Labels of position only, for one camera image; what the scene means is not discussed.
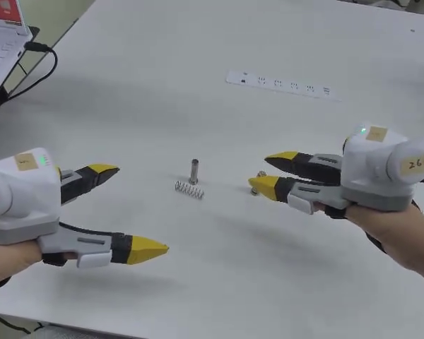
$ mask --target usb cable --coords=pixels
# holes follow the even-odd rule
[[[27,88],[21,90],[20,92],[10,95],[4,102],[2,102],[0,104],[0,106],[2,106],[2,104],[4,104],[5,102],[8,102],[12,99],[16,99],[17,97],[20,97],[22,94],[27,93],[29,90],[31,90],[35,86],[39,85],[42,81],[49,78],[55,72],[55,69],[58,66],[58,55],[57,55],[57,53],[51,47],[47,46],[46,44],[41,44],[39,42],[33,42],[33,41],[27,42],[27,43],[25,43],[25,50],[30,51],[30,52],[51,53],[54,56],[54,64],[53,64],[52,68],[50,69],[49,73],[47,73],[45,76],[41,77],[40,79],[36,80],[34,83],[29,85]]]

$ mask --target human hand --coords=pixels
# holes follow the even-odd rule
[[[424,277],[424,214],[418,208],[387,213],[354,205],[346,217],[381,242],[397,263]]]
[[[0,281],[41,261],[41,250],[36,241],[0,245]]]

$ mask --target laptop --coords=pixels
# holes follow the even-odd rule
[[[0,87],[22,56],[32,33],[23,21],[18,0],[0,0]]]

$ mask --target table surface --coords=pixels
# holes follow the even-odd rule
[[[59,68],[0,109],[0,158],[121,167],[62,220],[157,239],[138,266],[37,264],[0,313],[141,338],[424,338],[424,280],[346,221],[249,193],[263,159],[339,153],[373,121],[424,135],[424,16],[339,1],[97,0]],[[50,57],[31,73],[34,81]],[[229,70],[322,83],[340,102],[231,85]],[[206,195],[174,191],[200,160]],[[416,200],[424,210],[424,185]]]

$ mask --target small metal screw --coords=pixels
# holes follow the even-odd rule
[[[265,173],[264,171],[259,171],[256,177],[260,178],[260,177],[266,177],[266,176],[267,176],[267,173]],[[251,192],[254,196],[259,195],[259,192],[254,187],[252,188]]]
[[[190,172],[190,179],[189,179],[189,183],[191,185],[198,184],[198,166],[199,166],[199,160],[193,159],[192,160],[192,171]]]

